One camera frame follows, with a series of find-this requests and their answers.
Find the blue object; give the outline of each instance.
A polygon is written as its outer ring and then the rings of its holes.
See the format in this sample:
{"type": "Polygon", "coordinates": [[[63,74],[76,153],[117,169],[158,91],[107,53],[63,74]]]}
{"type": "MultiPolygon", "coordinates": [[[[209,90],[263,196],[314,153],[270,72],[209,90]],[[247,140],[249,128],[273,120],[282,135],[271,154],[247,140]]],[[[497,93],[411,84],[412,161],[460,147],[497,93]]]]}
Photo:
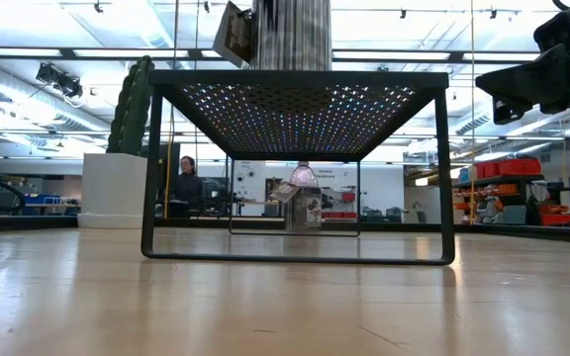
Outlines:
{"type": "Polygon", "coordinates": [[[466,183],[470,181],[470,172],[467,168],[461,168],[459,172],[459,183],[466,183]]]}

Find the cylindrical column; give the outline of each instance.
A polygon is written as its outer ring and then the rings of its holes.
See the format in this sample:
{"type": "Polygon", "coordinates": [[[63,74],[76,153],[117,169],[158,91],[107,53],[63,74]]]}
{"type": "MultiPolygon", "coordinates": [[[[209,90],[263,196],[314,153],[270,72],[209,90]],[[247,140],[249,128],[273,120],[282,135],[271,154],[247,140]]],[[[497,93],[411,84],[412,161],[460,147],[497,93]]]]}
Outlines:
{"type": "Polygon", "coordinates": [[[332,70],[331,0],[253,0],[250,69],[332,70]]]}

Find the robotic arm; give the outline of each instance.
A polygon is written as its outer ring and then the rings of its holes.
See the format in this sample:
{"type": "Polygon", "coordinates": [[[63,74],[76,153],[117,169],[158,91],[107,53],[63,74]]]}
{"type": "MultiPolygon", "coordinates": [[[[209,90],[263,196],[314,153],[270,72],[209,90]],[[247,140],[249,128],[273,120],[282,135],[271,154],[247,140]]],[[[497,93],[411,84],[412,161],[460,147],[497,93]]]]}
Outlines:
{"type": "Polygon", "coordinates": [[[497,125],[522,118],[535,104],[545,114],[570,108],[570,8],[560,0],[553,3],[562,12],[533,33],[539,58],[476,78],[476,86],[494,99],[497,125]]]}

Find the shelf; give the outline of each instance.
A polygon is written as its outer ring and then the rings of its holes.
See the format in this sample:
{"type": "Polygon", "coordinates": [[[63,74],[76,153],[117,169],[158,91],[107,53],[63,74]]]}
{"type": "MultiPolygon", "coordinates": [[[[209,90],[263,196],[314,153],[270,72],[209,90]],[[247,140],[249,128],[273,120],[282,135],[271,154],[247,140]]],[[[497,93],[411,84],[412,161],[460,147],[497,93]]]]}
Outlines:
{"type": "MultiPolygon", "coordinates": [[[[490,184],[498,184],[498,183],[519,183],[519,182],[532,182],[544,180],[544,176],[541,174],[538,175],[524,175],[524,176],[500,176],[500,177],[491,177],[485,179],[479,179],[474,181],[474,187],[484,187],[490,184]]],[[[452,185],[452,188],[470,188],[472,186],[471,182],[459,183],[452,185]]]]}
{"type": "Polygon", "coordinates": [[[446,73],[154,70],[149,83],[235,160],[360,161],[446,73]]]}

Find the person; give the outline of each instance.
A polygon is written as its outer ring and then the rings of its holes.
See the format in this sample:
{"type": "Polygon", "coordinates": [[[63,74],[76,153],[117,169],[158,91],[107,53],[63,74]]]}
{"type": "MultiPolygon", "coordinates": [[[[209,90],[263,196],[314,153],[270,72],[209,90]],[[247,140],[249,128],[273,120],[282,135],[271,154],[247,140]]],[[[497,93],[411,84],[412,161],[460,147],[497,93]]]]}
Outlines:
{"type": "Polygon", "coordinates": [[[195,172],[195,160],[190,156],[183,156],[180,160],[182,174],[177,178],[177,185],[172,198],[187,202],[189,209],[199,210],[202,200],[203,184],[195,172]]]}

